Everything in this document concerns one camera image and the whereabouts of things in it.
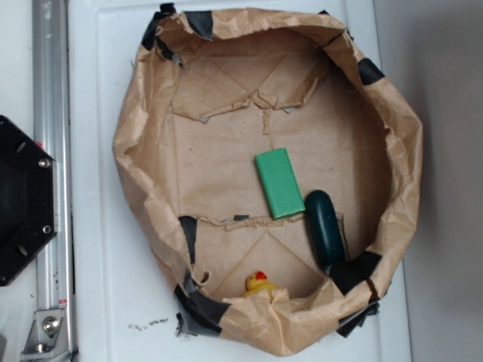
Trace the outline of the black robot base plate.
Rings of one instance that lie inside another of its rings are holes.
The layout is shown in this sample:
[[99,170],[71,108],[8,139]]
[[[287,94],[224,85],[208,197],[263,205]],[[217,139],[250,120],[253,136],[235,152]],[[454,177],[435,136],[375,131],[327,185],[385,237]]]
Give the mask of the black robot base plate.
[[55,160],[1,117],[1,286],[6,287],[56,235]]

